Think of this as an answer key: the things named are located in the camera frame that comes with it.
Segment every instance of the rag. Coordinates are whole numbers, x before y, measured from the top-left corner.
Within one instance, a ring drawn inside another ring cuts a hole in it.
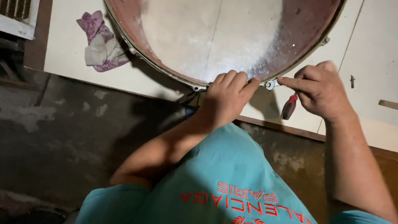
[[[115,35],[104,24],[100,10],[92,15],[85,12],[76,21],[87,35],[88,47],[84,50],[87,66],[93,66],[97,72],[105,72],[129,61]]]

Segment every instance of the dirty floor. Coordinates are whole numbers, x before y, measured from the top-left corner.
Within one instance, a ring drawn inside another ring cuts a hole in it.
[[[183,119],[183,108],[56,75],[44,95],[0,88],[0,189],[50,203],[80,207],[137,147]],[[241,123],[265,157],[326,223],[324,143]],[[397,199],[398,163],[377,158]]]

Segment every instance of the drum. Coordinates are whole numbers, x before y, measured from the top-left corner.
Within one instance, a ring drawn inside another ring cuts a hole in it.
[[[131,53],[194,91],[218,74],[273,80],[328,42],[346,0],[105,0]]]

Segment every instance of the red and black screwdriver handle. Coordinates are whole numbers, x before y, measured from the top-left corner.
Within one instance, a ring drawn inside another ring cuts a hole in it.
[[[299,97],[297,93],[289,98],[289,100],[285,103],[282,110],[282,118],[284,120],[289,120],[290,116],[292,116],[293,112],[296,109],[296,101]]]

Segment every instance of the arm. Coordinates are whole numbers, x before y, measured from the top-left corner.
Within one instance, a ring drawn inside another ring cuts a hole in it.
[[[363,135],[333,63],[307,66],[295,79],[279,78],[293,88],[303,107],[326,123],[325,181],[334,211],[364,210],[392,223],[398,217],[380,168]]]
[[[152,188],[211,132],[239,116],[259,83],[258,79],[252,79],[247,84],[244,72],[220,74],[210,85],[203,105],[192,117],[132,153],[117,169],[110,183],[139,183]]]

